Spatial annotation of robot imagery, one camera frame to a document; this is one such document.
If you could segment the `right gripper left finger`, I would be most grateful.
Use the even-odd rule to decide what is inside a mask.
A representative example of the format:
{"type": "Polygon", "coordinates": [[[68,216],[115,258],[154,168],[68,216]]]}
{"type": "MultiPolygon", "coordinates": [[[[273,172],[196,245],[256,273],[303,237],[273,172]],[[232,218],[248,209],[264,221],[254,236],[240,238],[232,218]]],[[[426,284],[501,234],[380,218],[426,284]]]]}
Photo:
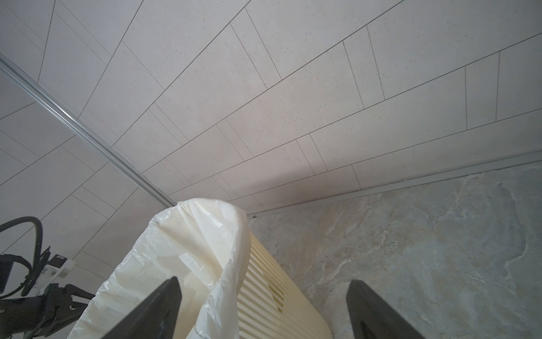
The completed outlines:
{"type": "Polygon", "coordinates": [[[179,281],[177,277],[172,277],[163,282],[102,338],[171,339],[181,303],[179,281]]]}

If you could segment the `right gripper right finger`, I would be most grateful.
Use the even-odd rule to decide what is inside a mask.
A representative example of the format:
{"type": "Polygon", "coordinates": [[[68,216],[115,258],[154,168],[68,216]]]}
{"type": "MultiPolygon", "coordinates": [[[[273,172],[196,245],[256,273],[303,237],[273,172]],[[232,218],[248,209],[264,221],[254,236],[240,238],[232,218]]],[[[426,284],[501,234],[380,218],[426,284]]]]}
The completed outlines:
{"type": "Polygon", "coordinates": [[[424,338],[364,281],[350,282],[346,302],[354,338],[424,338]]]}

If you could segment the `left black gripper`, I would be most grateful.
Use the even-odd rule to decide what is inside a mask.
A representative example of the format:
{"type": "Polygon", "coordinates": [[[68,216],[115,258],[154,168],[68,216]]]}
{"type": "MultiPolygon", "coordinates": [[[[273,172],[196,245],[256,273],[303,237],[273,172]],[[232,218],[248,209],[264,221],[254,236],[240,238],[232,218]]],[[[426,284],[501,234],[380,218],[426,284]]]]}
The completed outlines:
{"type": "Polygon", "coordinates": [[[95,297],[75,285],[59,287],[50,284],[46,296],[3,299],[1,301],[1,338],[12,338],[24,333],[24,338],[47,337],[52,322],[74,322],[80,318],[88,304],[77,302],[79,297],[95,297]]]}

